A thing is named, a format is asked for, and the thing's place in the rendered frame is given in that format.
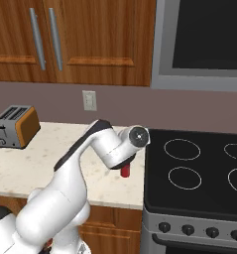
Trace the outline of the wooden drawer front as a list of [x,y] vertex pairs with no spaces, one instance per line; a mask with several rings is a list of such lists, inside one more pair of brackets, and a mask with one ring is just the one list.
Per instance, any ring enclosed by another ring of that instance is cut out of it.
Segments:
[[91,207],[86,221],[87,225],[133,231],[140,231],[141,223],[141,210],[97,205]]

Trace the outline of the black and grey stove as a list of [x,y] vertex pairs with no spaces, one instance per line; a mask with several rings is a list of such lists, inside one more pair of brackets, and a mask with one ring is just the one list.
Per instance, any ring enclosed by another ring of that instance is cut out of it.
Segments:
[[[216,254],[168,249],[163,240],[237,248],[237,134],[150,131],[145,153],[144,202],[140,254]],[[171,225],[163,233],[161,222]],[[181,228],[194,227],[185,235]],[[208,227],[219,235],[210,238]]]

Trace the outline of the red cylindrical bottle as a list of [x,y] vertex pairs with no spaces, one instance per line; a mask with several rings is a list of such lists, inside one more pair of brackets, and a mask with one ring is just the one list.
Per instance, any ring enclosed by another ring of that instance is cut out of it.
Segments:
[[120,176],[122,178],[129,178],[130,177],[130,165],[127,164],[124,167],[121,168],[120,170]]

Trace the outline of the grey and orange toaster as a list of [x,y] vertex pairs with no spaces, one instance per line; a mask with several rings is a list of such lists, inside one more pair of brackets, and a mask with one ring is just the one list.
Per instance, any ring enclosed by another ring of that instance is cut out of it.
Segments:
[[0,113],[0,148],[25,149],[41,129],[32,105],[10,105]]

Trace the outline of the grey microwave oven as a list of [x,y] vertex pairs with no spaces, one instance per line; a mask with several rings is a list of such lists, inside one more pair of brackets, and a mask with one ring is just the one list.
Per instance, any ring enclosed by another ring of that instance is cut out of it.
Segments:
[[157,0],[151,88],[237,92],[237,0]]

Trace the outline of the white wall switch plate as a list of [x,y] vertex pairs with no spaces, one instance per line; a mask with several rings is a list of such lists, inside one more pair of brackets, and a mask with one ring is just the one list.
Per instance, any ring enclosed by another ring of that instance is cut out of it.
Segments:
[[95,91],[88,91],[84,90],[82,92],[83,97],[83,107],[85,111],[96,111],[97,104],[96,104],[96,92]]

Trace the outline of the wooden base cabinet door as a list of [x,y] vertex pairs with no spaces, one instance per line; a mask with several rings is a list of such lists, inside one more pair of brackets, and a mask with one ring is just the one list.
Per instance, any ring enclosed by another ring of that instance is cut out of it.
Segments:
[[140,232],[80,226],[79,234],[92,254],[140,254]]
[[0,205],[8,207],[14,214],[18,214],[26,203],[25,198],[0,196]]

